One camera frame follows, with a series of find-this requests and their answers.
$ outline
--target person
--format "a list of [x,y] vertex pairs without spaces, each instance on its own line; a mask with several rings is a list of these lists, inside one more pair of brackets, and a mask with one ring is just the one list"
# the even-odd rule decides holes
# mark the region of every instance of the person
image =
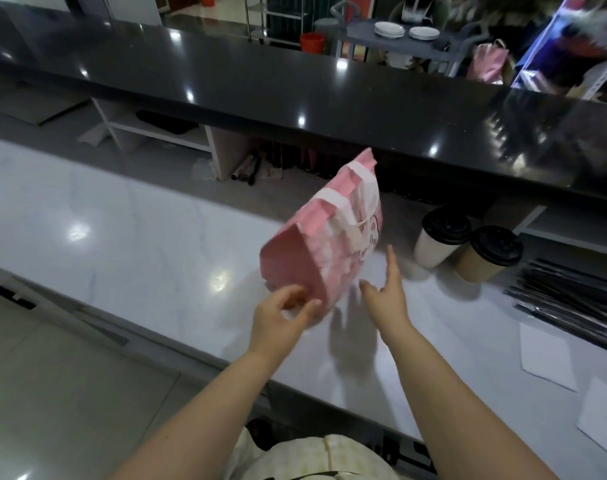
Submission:
[[[390,246],[386,260],[387,276],[381,290],[363,280],[359,284],[368,314],[397,365],[439,477],[556,479],[413,327]],[[282,315],[282,310],[305,298],[305,289],[292,285],[262,301],[254,312],[247,352],[162,426],[110,480],[396,478],[379,456],[344,436],[293,440],[268,452],[251,444],[244,422],[252,404],[304,330],[319,318],[318,300],[305,303],[292,320]]]

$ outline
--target cup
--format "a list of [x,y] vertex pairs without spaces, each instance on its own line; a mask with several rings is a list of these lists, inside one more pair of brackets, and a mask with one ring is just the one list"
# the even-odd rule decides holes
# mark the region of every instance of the cup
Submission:
[[523,243],[510,230],[499,226],[482,226],[470,236],[470,244],[454,270],[469,283],[482,283],[523,257]]
[[449,207],[428,212],[415,245],[415,261],[427,269],[435,267],[468,242],[472,226],[462,213]]

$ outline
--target pink bag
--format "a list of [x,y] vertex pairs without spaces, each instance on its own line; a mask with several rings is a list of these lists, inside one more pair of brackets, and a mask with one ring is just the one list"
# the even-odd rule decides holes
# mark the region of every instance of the pink bag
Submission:
[[269,290],[303,285],[331,311],[379,240],[375,165],[372,150],[364,150],[261,248],[261,276]]
[[509,53],[502,40],[478,45],[472,56],[472,64],[466,79],[503,84],[502,70]]

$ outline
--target white marble countertop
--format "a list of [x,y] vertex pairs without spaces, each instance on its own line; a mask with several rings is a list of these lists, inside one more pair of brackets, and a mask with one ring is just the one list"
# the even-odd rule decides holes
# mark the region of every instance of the white marble countertop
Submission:
[[[159,143],[128,157],[111,141],[99,148],[75,143],[91,114],[78,111],[43,128],[0,120],[0,268],[234,360],[247,345],[255,304],[267,295],[260,247],[323,180],[292,170],[283,181],[254,188],[192,182],[192,160],[177,148],[160,159]],[[590,377],[607,383],[607,352],[512,309],[502,295],[501,280],[509,276],[474,287],[448,265],[422,270],[410,250],[426,207],[395,195],[382,202],[382,244],[392,242],[400,256],[419,330],[562,480],[607,479],[607,453],[575,426]],[[567,254],[535,238],[528,245],[550,258]],[[379,250],[360,277],[382,285],[384,276]],[[521,369],[520,321],[567,339],[578,393]],[[392,357],[356,288],[335,314],[305,332],[274,379],[420,438]]]

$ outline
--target forearm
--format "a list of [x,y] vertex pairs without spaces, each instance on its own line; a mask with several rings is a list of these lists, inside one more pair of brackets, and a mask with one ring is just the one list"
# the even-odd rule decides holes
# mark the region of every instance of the forearm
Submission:
[[443,480],[556,479],[410,323],[388,345]]
[[274,372],[246,354],[150,438],[110,480],[214,480]]

